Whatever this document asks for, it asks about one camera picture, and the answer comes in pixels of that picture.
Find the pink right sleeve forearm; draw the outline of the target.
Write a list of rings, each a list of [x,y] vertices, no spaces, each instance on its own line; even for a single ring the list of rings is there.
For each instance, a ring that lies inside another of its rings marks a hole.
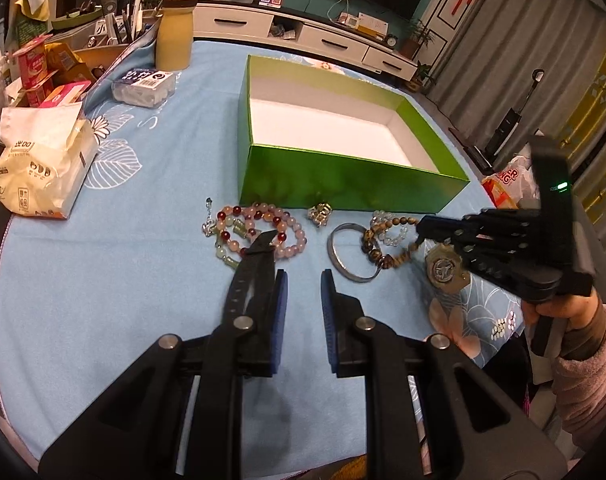
[[[606,428],[606,304],[581,330],[570,330],[552,366],[562,427],[587,452]]]

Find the right hand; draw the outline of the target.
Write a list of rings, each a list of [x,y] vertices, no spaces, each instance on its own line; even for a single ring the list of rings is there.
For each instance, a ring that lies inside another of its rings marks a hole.
[[[535,325],[542,316],[548,316],[567,320],[567,330],[581,330],[595,317],[599,304],[598,292],[593,288],[589,297],[555,296],[543,304],[531,304],[522,300],[521,310],[526,325]]]

